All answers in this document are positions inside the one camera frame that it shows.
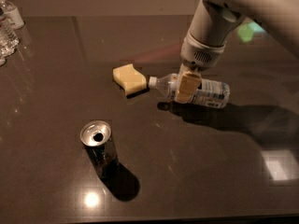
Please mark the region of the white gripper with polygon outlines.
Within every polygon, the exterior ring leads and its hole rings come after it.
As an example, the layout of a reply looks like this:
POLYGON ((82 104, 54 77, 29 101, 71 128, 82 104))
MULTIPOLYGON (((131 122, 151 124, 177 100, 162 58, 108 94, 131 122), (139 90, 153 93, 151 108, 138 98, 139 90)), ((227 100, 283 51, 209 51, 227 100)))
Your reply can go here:
POLYGON ((201 84, 200 70, 214 67, 224 52, 224 46, 211 47, 204 45, 192 36, 184 38, 181 48, 182 64, 179 68, 178 87, 175 101, 186 104, 201 84))

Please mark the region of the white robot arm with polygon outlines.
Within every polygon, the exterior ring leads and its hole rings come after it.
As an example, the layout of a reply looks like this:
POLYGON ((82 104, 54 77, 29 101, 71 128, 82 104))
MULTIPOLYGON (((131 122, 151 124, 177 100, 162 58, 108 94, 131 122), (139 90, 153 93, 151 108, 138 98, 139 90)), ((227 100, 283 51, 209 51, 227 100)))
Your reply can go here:
POLYGON ((184 38, 175 101, 190 101, 201 72, 216 65, 229 34, 249 18, 299 57, 299 0, 200 0, 184 38))

